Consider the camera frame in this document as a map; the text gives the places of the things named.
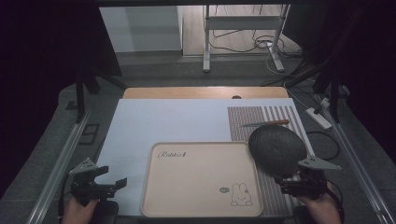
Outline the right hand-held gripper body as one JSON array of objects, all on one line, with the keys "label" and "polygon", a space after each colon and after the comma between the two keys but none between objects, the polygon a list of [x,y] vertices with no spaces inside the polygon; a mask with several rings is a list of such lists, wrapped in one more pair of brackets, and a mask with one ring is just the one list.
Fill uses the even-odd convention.
[{"label": "right hand-held gripper body", "polygon": [[297,163],[299,168],[298,180],[284,179],[284,187],[281,188],[283,194],[293,197],[305,196],[316,200],[326,193],[327,178],[325,170],[340,170],[339,165],[335,165],[317,157],[308,157]]}]

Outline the white table sheet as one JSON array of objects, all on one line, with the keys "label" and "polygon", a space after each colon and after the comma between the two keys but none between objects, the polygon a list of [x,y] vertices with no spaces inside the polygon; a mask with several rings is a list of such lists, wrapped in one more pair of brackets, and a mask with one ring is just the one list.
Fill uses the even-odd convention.
[{"label": "white table sheet", "polygon": [[228,107],[292,105],[278,99],[121,99],[97,160],[109,172],[100,183],[127,178],[117,192],[120,214],[147,217],[142,213],[149,157],[158,143],[245,142],[231,139]]}]

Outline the person's left hand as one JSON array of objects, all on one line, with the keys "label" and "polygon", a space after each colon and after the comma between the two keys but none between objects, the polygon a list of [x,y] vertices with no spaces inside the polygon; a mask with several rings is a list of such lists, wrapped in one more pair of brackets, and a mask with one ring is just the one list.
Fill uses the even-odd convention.
[{"label": "person's left hand", "polygon": [[85,206],[72,197],[64,209],[64,216],[61,224],[90,224],[92,215],[98,200],[90,200]]}]

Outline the beige tray with rabbit print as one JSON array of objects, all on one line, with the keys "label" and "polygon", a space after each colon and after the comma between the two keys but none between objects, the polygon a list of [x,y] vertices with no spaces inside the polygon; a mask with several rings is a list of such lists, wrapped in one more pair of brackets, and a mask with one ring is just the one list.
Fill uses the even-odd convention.
[{"label": "beige tray with rabbit print", "polygon": [[248,144],[156,144],[141,210],[147,217],[259,216],[262,195]]}]

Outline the aluminium rail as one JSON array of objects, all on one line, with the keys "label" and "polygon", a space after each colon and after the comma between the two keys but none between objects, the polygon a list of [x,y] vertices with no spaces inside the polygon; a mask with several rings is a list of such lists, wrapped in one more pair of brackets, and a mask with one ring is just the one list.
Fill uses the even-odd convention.
[{"label": "aluminium rail", "polygon": [[54,166],[49,174],[49,178],[44,188],[42,189],[35,203],[35,206],[33,207],[33,210],[25,224],[42,224],[48,212],[48,209],[50,208],[50,204],[57,191],[57,188],[63,180],[66,168],[77,147],[78,139],[81,137],[90,115],[90,112],[86,112],[78,120],[78,122],[74,124],[72,131],[70,132],[68,138],[64,143],[64,146],[60,152],[57,161],[54,163]]},{"label": "aluminium rail", "polygon": [[396,224],[396,164],[345,102],[332,132],[341,146],[346,224]]}]

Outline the white metal stand frame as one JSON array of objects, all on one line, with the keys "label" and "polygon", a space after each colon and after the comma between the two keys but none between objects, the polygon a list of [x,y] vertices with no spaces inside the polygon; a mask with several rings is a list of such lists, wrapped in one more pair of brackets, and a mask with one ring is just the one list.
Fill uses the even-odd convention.
[{"label": "white metal stand frame", "polygon": [[205,6],[204,31],[205,46],[203,51],[203,71],[210,71],[210,47],[209,33],[214,30],[272,30],[275,32],[273,41],[267,44],[270,56],[276,67],[276,71],[283,73],[285,68],[279,58],[277,47],[282,28],[287,18],[289,5],[281,8],[278,16],[210,16],[209,5]]}]

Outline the dark curtain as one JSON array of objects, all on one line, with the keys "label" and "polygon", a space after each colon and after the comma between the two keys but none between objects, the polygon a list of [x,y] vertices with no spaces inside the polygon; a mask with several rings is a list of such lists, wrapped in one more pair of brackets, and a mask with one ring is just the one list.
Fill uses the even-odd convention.
[{"label": "dark curtain", "polygon": [[332,61],[316,92],[335,78],[354,115],[396,160],[396,0],[293,4],[283,34],[316,64]]},{"label": "dark curtain", "polygon": [[0,0],[0,197],[77,75],[119,76],[95,0]]}]

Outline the black floor plate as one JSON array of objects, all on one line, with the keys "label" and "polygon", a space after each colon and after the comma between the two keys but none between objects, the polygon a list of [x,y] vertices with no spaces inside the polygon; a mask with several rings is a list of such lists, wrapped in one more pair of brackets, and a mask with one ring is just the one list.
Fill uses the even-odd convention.
[{"label": "black floor plate", "polygon": [[87,124],[79,138],[80,145],[92,145],[99,131],[99,124]]}]

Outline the striped placemat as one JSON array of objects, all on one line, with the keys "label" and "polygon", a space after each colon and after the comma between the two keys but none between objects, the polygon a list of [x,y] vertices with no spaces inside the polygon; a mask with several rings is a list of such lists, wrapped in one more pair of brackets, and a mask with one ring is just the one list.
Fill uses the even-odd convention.
[{"label": "striped placemat", "polygon": [[[304,126],[295,107],[282,106],[230,106],[228,107],[231,139],[247,141],[255,127],[245,124],[287,119],[286,128],[294,131],[304,142],[308,156],[315,153],[307,138]],[[280,186],[268,175],[260,165],[256,165],[262,192],[263,217],[291,217],[295,206],[300,205],[294,197],[282,194]]]}]

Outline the person's right hand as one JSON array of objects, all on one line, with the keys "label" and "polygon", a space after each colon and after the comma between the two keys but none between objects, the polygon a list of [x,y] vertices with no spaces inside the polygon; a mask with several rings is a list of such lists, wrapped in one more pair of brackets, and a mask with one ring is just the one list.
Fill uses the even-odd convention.
[{"label": "person's right hand", "polygon": [[338,202],[329,193],[323,194],[316,200],[305,196],[298,196],[298,200],[307,207],[310,216],[317,224],[342,224]]}]

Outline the white power strip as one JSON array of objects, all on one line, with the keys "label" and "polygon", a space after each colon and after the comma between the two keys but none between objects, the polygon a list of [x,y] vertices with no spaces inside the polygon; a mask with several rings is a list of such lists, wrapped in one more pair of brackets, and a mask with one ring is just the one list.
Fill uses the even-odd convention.
[{"label": "white power strip", "polygon": [[327,121],[322,115],[319,114],[319,111],[313,107],[305,110],[305,113],[315,121],[323,130],[329,130],[332,125],[329,121]]}]

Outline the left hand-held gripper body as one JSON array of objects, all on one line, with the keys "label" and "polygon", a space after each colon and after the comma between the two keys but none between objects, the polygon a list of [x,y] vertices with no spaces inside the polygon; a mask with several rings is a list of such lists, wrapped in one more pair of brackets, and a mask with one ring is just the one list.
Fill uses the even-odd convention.
[{"label": "left hand-held gripper body", "polygon": [[71,194],[83,205],[90,200],[106,200],[116,193],[115,184],[97,184],[93,172],[99,168],[90,158],[85,159],[69,174],[73,176],[70,186]]}]

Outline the black stand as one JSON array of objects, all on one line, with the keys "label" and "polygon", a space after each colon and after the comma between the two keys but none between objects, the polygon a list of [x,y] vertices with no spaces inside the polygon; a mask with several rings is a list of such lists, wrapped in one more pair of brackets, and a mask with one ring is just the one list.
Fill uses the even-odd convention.
[{"label": "black stand", "polygon": [[330,88],[330,114],[333,120],[338,123],[339,77],[335,64],[330,60],[322,65],[313,90],[314,93],[323,93],[327,88]]},{"label": "black stand", "polygon": [[106,74],[98,69],[89,67],[85,71],[78,72],[76,74],[76,91],[77,91],[77,111],[78,117],[76,123],[80,123],[85,116],[85,98],[84,98],[84,88],[87,88],[90,94],[97,94],[100,91],[99,83],[96,80],[97,77],[101,77],[107,82],[119,87],[121,90],[125,91],[128,86],[121,81],[118,81],[114,77]]}]

